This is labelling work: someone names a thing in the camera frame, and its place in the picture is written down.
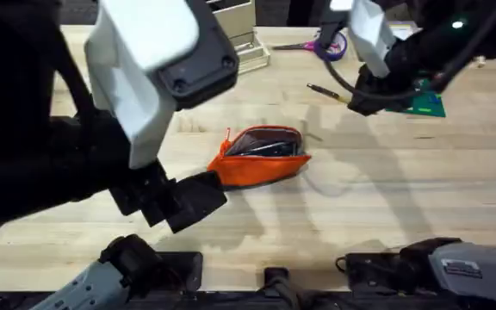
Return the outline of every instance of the wooden table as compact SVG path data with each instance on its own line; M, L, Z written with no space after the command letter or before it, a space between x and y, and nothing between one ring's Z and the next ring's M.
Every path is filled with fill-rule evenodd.
M85 69L89 27L65 33ZM309 40L314 29L260 28L269 45ZM352 83L353 51L338 62ZM137 233L161 251L204 253L203 289L254 289L267 266L286 266L312 288L342 288L334 259L436 236L496 245L496 61L464 71L444 94L447 118L350 112L306 87L347 96L311 53L273 53L271 66L237 87L176 114L159 157L170 177L201 171L226 127L298 127L313 155L298 176L232 192L203 222L173 235L123 217L108 193L18 220L0 229L0 290L62 287L117 236ZM54 114L70 114L57 83Z

